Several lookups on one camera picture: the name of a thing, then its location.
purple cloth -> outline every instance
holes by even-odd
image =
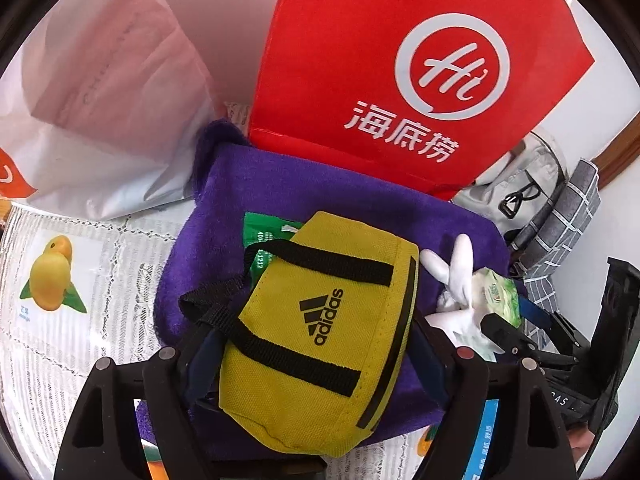
[[[351,218],[431,249],[449,261],[453,241],[467,233],[474,269],[489,267],[505,276],[509,251],[494,225],[478,215],[421,192],[353,171],[252,148],[226,121],[204,131],[194,166],[196,209],[184,225],[166,263],[156,295],[158,337],[176,344],[189,323],[178,298],[203,282],[242,272],[242,223],[247,211],[305,222],[317,211]],[[422,267],[416,307],[434,312],[442,286]],[[216,460],[281,456],[251,437],[228,415],[196,407],[191,413],[198,438]],[[437,409],[407,358],[371,444],[438,422]],[[155,441],[146,406],[138,420],[143,438]]]

grid pattern cloth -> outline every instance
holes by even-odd
[[[558,310],[551,275],[577,244],[598,206],[598,168],[580,160],[569,181],[556,190],[512,242],[511,251],[522,252],[511,273],[524,280],[529,299],[537,306],[550,312]],[[525,334],[540,348],[549,342],[546,334],[528,321]]]

white rabbit figurine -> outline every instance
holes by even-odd
[[[504,352],[480,330],[482,318],[491,310],[484,298],[482,274],[473,272],[474,251],[470,238],[466,234],[456,238],[450,267],[428,249],[420,252],[420,263],[445,285],[438,298],[436,314],[426,316],[427,322],[442,329],[455,346],[469,346],[486,361],[494,362],[494,353]]]

red paper bag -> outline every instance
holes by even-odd
[[[279,0],[250,139],[449,199],[592,63],[564,0]]]

yellow bag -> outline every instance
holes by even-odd
[[[228,336],[220,408],[271,449],[341,456],[370,436],[404,355],[418,249],[325,212],[287,240],[241,313],[210,322]]]

